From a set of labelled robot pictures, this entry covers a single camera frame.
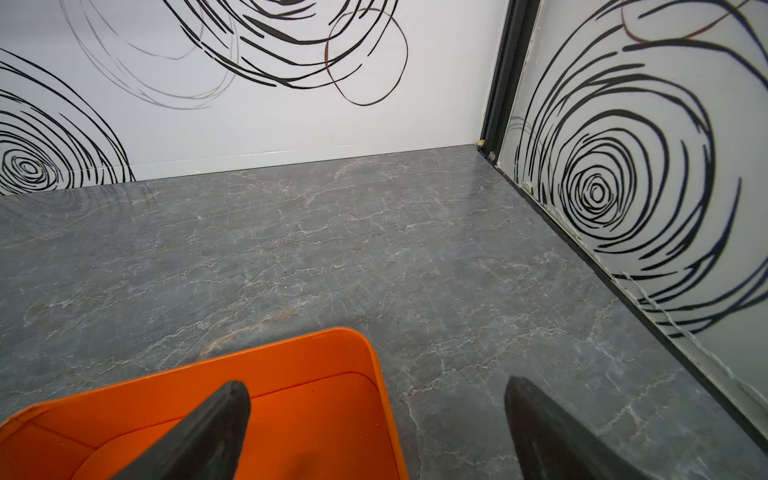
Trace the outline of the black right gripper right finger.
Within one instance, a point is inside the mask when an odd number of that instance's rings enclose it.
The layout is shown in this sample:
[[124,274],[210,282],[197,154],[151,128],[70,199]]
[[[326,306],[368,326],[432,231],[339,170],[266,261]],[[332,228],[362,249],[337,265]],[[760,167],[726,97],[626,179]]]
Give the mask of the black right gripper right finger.
[[645,479],[525,377],[509,378],[507,423],[525,479]]

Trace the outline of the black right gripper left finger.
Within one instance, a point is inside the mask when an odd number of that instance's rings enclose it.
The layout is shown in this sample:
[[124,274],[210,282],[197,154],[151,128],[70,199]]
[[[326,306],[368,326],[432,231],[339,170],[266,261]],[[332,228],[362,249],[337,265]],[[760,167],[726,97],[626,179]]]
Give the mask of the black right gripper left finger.
[[229,381],[114,477],[232,479],[250,411],[246,385]]

